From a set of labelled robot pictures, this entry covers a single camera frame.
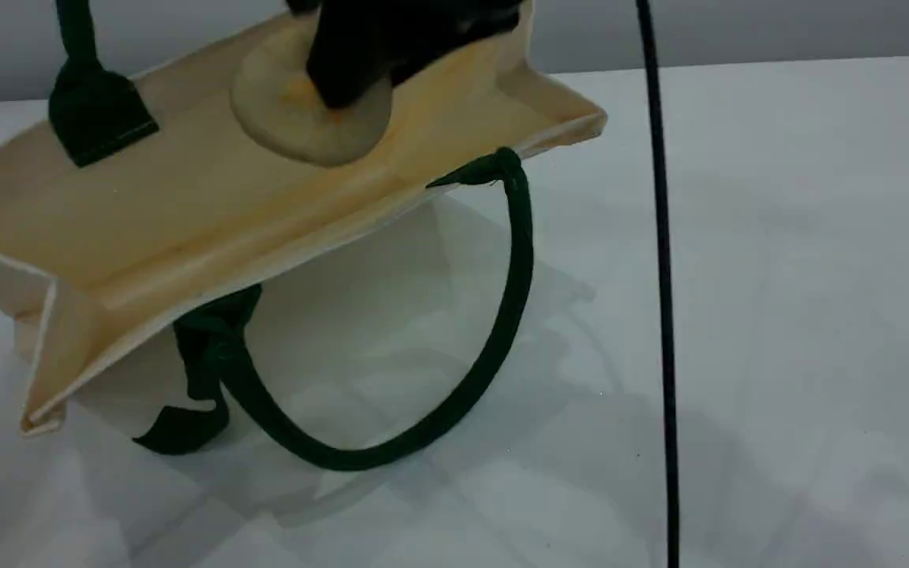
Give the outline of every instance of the gray wall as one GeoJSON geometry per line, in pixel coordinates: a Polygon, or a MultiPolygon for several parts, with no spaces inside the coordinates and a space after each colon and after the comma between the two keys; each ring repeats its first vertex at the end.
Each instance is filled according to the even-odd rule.
{"type": "MultiPolygon", "coordinates": [[[[909,0],[654,0],[666,65],[909,54],[909,0]]],[[[95,0],[106,65],[133,74],[282,10],[281,0],[95,0]]],[[[53,0],[0,0],[0,100],[43,98],[61,65],[53,0]]],[[[629,0],[538,0],[545,71],[639,66],[629,0]]]]}

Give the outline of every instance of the green fabric tab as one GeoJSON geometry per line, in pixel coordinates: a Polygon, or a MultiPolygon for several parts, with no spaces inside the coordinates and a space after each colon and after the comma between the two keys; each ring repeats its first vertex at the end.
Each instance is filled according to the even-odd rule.
{"type": "Polygon", "coordinates": [[[158,132],[136,85],[106,71],[97,58],[89,0],[55,0],[69,55],[47,101],[47,118],[82,168],[158,132]]]}
{"type": "Polygon", "coordinates": [[[211,413],[164,409],[154,427],[136,442],[163,454],[197,450],[226,427],[226,405],[217,382],[227,388],[246,413],[277,443],[316,466],[338,471],[361,471],[400,460],[447,434],[479,402],[507,358],[533,276],[533,222],[528,180],[521,159],[510,148],[475,159],[441,177],[429,187],[462,183],[479,185],[503,181],[511,226],[511,255],[504,295],[493,330],[461,383],[434,410],[402,434],[378,446],[342,450],[308,435],[286,416],[257,374],[245,344],[245,329],[262,290],[254,286],[202,306],[174,324],[181,358],[195,399],[216,401],[211,413]]]}

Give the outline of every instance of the round beige pad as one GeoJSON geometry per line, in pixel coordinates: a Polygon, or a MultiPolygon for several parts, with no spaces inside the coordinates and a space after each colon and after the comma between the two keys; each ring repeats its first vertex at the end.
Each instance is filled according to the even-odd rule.
{"type": "Polygon", "coordinates": [[[230,103],[241,127],[275,154],[321,166],[367,155],[388,127],[392,85],[385,76],[347,108],[325,107],[307,75],[316,18],[274,33],[241,62],[230,103]]]}

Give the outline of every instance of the dark green handle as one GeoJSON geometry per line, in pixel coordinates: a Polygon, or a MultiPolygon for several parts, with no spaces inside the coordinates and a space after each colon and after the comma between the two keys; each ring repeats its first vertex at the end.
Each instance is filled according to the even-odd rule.
{"type": "Polygon", "coordinates": [[[304,432],[275,403],[248,353],[243,328],[260,297],[260,287],[254,286],[202,306],[174,324],[188,374],[189,394],[195,399],[215,400],[217,409],[194,413],[167,407],[151,431],[136,441],[162,454],[184,454],[205,443],[201,441],[202,432],[215,438],[226,425],[226,404],[218,383],[277,443],[302,460],[329,470],[363,471],[390,464],[447,434],[479,402],[513,345],[533,277],[533,224],[528,180],[520,158],[509,148],[500,148],[430,184],[479,185],[498,180],[503,181],[507,195],[511,255],[493,330],[465,378],[418,423],[388,442],[360,450],[333,448],[304,432]]]}

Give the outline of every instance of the white table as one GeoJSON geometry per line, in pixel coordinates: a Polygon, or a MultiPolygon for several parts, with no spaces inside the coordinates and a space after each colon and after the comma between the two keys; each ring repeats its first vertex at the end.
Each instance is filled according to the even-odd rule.
{"type": "MultiPolygon", "coordinates": [[[[0,567],[661,565],[642,73],[563,79],[609,127],[528,163],[534,294],[464,424],[360,476],[240,413],[213,450],[156,457],[106,385],[178,376],[163,335],[60,434],[19,439],[0,316],[0,567]]],[[[686,566],[909,566],[909,58],[669,69],[664,89],[686,566]]],[[[43,113],[0,104],[0,141],[43,113]]],[[[318,435],[393,431],[475,357],[507,241],[501,192],[459,190],[271,284],[257,362],[318,435]]]]}

